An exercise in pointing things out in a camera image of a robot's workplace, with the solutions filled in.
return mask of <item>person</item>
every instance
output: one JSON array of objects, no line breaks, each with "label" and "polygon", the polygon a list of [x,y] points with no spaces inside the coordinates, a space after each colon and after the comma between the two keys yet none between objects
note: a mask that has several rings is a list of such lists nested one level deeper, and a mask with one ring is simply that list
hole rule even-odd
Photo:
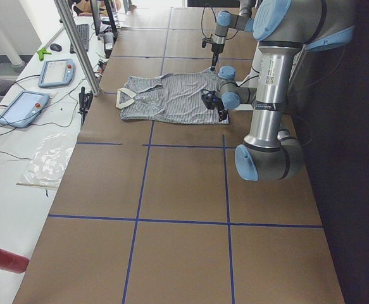
[{"label": "person", "polygon": [[[91,5],[90,5],[90,0],[68,0],[69,2],[69,6],[72,8],[73,10],[76,12],[77,16],[92,16],[92,11],[91,11]],[[100,1],[101,7],[104,7],[104,1]],[[110,0],[110,2],[114,2],[114,7],[116,8],[116,10],[120,10],[122,4],[121,4],[121,0]],[[102,11],[102,14],[107,15],[107,12],[105,10]]]}]

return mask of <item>table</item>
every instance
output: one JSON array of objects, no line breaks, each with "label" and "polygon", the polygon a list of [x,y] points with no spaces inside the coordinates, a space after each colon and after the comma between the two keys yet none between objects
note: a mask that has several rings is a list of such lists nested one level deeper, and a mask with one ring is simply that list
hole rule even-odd
[{"label": "table", "polygon": [[[78,17],[76,23],[92,23],[91,17]],[[58,101],[66,93],[77,87],[71,96],[77,98],[80,86],[89,87],[82,69],[80,68],[76,54],[69,53],[69,39],[65,31],[62,31],[55,40],[62,45],[60,53],[52,52],[52,55],[45,55],[45,60],[56,60],[71,58],[76,64],[75,76],[72,83],[67,87],[54,89],[41,89],[37,87],[38,78],[31,78],[21,81],[20,84],[29,91],[49,92],[56,94],[52,103]],[[97,42],[93,35],[90,41],[89,58],[93,66],[99,60],[99,54],[104,56],[103,44]],[[39,61],[35,54],[25,67],[18,79],[29,75],[40,74],[43,61]],[[1,105],[8,105],[16,95],[22,90],[21,87],[13,85],[7,95],[3,98]],[[0,136],[0,151],[5,151],[22,158],[32,158],[41,144],[42,139],[51,134],[59,132],[73,135],[77,138],[80,131],[80,114],[76,101],[70,97],[64,98],[56,105],[44,110],[34,121],[34,124],[45,124],[56,122],[59,125],[69,127],[63,128],[49,124],[43,126],[30,126],[26,129],[18,129],[6,135]],[[0,134],[11,128],[1,127]],[[52,205],[56,194],[56,189],[39,189],[36,187],[17,186],[21,174],[25,171],[28,161],[20,161],[8,155],[0,153],[0,248],[31,257],[35,244],[41,233],[47,213]],[[22,281],[23,274],[13,274],[0,270],[0,304],[11,303]]]},{"label": "table", "polygon": [[[230,125],[119,118],[128,76],[210,65],[201,12],[127,17],[14,303],[343,303],[306,170],[276,182],[237,175],[250,112],[232,112]],[[219,64],[242,77],[255,47],[238,33]]]}]

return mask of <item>green clip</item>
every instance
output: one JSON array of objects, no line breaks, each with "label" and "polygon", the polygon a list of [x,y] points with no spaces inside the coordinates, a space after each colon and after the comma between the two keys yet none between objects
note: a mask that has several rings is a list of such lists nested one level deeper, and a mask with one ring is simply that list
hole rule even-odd
[{"label": "green clip", "polygon": [[48,52],[48,51],[46,51],[46,48],[42,48],[42,49],[40,49],[40,50],[38,50],[38,57],[39,57],[39,61],[42,61],[42,60],[44,60],[44,55],[45,54],[48,54],[48,55],[52,55],[52,53],[51,52]]}]

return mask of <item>keyboard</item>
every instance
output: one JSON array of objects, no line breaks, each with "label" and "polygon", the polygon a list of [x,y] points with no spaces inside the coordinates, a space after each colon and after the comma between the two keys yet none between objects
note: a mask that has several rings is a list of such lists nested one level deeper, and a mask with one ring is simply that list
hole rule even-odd
[{"label": "keyboard", "polygon": [[[89,41],[90,41],[90,37],[89,37],[89,32],[90,32],[90,27],[88,24],[78,24],[76,25],[77,27],[77,32],[78,35],[80,36],[80,40],[83,43],[84,49],[86,50],[86,52],[89,50]],[[74,54],[76,53],[72,44],[70,44],[70,54]]]}]

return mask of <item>blue joint cap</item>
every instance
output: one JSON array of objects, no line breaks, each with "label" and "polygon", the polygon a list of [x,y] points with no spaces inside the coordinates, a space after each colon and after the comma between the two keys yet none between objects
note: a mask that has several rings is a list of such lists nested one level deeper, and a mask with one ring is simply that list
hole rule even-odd
[{"label": "blue joint cap", "polygon": [[254,19],[250,18],[246,23],[244,31],[247,33],[253,32],[253,23],[254,23]]},{"label": "blue joint cap", "polygon": [[235,150],[235,164],[237,173],[245,181],[257,181],[259,179],[256,165],[254,164],[253,158],[249,150],[245,145],[240,144]]},{"label": "blue joint cap", "polygon": [[220,68],[218,76],[222,79],[234,79],[236,75],[235,68],[230,65],[224,65]]},{"label": "blue joint cap", "polygon": [[230,13],[228,11],[220,11],[216,22],[222,27],[228,27],[230,25]]},{"label": "blue joint cap", "polygon": [[305,51],[320,52],[327,49],[335,49],[349,43],[353,38],[354,26],[345,28],[325,38],[314,41],[305,46]]},{"label": "blue joint cap", "polygon": [[270,36],[287,14],[292,0],[264,0],[254,18],[253,37],[262,41]]},{"label": "blue joint cap", "polygon": [[223,106],[228,110],[236,109],[241,104],[239,95],[234,92],[223,93],[221,99]]}]

